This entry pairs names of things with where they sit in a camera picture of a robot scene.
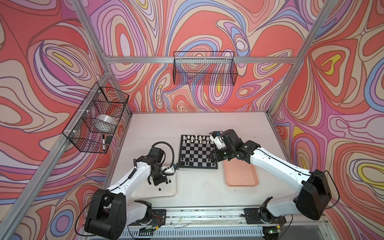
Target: colorful patterned wall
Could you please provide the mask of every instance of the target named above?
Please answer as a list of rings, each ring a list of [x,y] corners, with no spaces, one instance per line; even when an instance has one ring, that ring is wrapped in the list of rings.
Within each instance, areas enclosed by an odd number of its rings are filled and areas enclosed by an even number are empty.
[[[85,2],[106,55],[173,56],[233,50],[236,56],[296,56],[321,0]],[[234,87],[174,86],[172,64],[114,64],[132,111],[264,111],[289,66],[238,64]]]
[[[384,239],[383,39],[383,1],[341,0],[273,114],[293,163],[334,177],[340,239]]]
[[[0,1],[0,221],[102,74],[70,1]],[[108,154],[68,147],[13,239],[74,238],[126,120]]]

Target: table surface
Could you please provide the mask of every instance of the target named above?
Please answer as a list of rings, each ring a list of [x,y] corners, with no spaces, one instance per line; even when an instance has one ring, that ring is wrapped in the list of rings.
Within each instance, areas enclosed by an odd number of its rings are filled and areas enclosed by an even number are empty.
[[[133,167],[134,158],[147,155],[155,142],[168,142],[174,149],[175,162],[178,162],[182,134],[207,135],[228,129],[235,130],[243,142],[252,140],[285,159],[264,112],[133,114],[111,184]],[[159,144],[158,147],[166,152],[166,166],[172,160],[172,153],[166,145]],[[267,197],[294,193],[288,184],[266,170],[256,167],[256,173],[259,179],[256,187],[228,187],[223,162],[218,163],[218,169],[180,168],[175,196],[146,201],[153,207],[245,206],[261,205]]]

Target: wire basket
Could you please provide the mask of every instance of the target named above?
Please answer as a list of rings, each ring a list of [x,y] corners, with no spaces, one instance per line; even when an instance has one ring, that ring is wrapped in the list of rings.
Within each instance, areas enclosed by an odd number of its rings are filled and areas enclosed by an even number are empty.
[[[234,54],[233,51],[175,51],[173,83],[234,86],[237,78]]]
[[[107,153],[128,99],[118,89],[99,87],[66,137],[80,152]]]

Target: aluminum frame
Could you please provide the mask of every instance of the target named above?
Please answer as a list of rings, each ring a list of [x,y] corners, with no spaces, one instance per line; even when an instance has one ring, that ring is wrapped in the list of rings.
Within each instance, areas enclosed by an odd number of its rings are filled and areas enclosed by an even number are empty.
[[[288,87],[289,83],[292,81],[296,71],[300,66],[300,63],[303,61],[307,51],[309,50],[311,44],[315,40],[317,33],[319,32],[322,25],[324,24],[333,6],[338,1],[339,0],[326,0],[322,9],[319,12],[319,15],[317,16],[314,22],[314,25],[309,30],[309,33],[305,38],[303,45],[301,46],[298,52],[298,55],[296,57],[235,57],[234,58],[235,63],[288,63],[288,64],[290,63],[290,64],[293,64],[293,66],[291,66],[290,69],[288,70],[286,78],[283,80],[282,84],[280,85],[276,94],[274,95],[272,103],[269,105],[267,112],[270,112],[271,109],[274,109],[275,106],[278,104],[278,100],[280,96],[285,94],[286,88]],[[96,54],[105,70],[103,76],[99,80],[99,85],[105,86],[107,81],[109,79],[112,79],[111,81],[112,86],[117,89],[120,89],[120,85],[118,84],[118,81],[115,75],[114,74],[112,76],[110,75],[112,73],[110,68],[111,63],[172,63],[173,62],[173,57],[109,57],[109,56],[106,56],[105,52],[103,51],[100,45],[100,42],[97,38],[94,28],[91,24],[91,21],[86,12],[86,9],[81,3],[81,0],[72,0],[72,3],[75,9],[75,12],[78,15],[79,20],[83,25],[84,30],[87,36],[89,37],[92,46],[95,48]],[[84,107],[88,106],[87,101],[88,100],[84,101],[84,104],[83,104]],[[129,109],[127,109],[127,111],[131,119],[132,114],[129,111]],[[77,112],[71,122],[74,122],[74,120],[78,119],[79,118],[78,115],[80,116],[81,113]],[[275,131],[275,128],[273,127],[274,124],[273,122],[271,122],[270,116],[267,115],[267,118],[270,121],[270,124]],[[117,161],[118,159],[119,151],[121,149],[122,143],[124,142],[125,134],[129,127],[130,119],[127,123],[126,129],[124,130],[124,135],[122,137],[123,140],[121,140],[121,142],[119,143],[119,149],[115,153],[113,162]],[[28,182],[27,186],[24,188],[23,192],[20,194],[16,202],[12,205],[11,209],[3,218],[0,224],[0,240],[8,240],[12,238],[13,233],[15,232],[21,220],[29,210],[29,207],[35,200],[37,194],[40,192],[42,186],[45,184],[46,180],[52,173],[52,170],[54,169],[57,162],[61,158],[68,144],[69,144],[69,141],[66,139],[66,137],[64,137],[64,135],[62,135],[60,139],[55,143],[52,150],[49,152],[47,157],[44,159],[43,163],[37,169],[37,171],[31,178],[31,180]]]

